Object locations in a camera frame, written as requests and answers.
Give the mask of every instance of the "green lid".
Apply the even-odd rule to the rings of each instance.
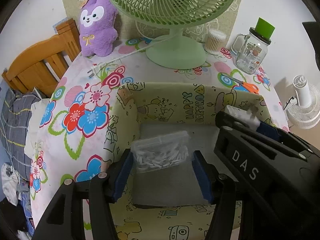
[[[259,18],[255,27],[255,31],[266,39],[270,39],[274,30],[275,28],[270,23],[261,18]]]

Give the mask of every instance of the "fan stand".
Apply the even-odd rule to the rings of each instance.
[[[157,37],[164,40],[146,50],[150,60],[158,65],[173,69],[192,69],[201,66],[206,61],[207,55],[203,45],[195,40],[182,35],[183,29],[170,29],[169,35]]]

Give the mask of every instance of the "green electric fan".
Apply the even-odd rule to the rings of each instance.
[[[119,11],[135,21],[170,29],[157,37],[146,54],[168,68],[191,69],[201,66],[206,53],[201,43],[182,35],[183,28],[201,25],[225,12],[233,0],[110,0]]]

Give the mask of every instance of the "wooden chair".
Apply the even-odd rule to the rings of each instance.
[[[79,32],[75,21],[70,19],[57,27],[58,34],[38,42],[24,50],[12,62],[8,71],[2,73],[8,85],[22,93],[38,88],[51,97],[58,81],[47,68],[46,60],[59,78],[62,78],[68,65],[61,52],[66,51],[73,61],[80,53]]]

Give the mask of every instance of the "orange scissors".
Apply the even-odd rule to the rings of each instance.
[[[221,75],[227,77],[227,78],[230,78],[232,79],[233,81],[239,83],[240,86],[243,86],[245,89],[247,89],[250,93],[254,93],[254,94],[259,94],[259,88],[255,85],[255,84],[250,84],[250,83],[247,83],[247,82],[243,82],[243,81],[240,81],[236,78],[233,78],[231,76],[229,76],[228,74],[225,74],[225,73],[221,73]]]

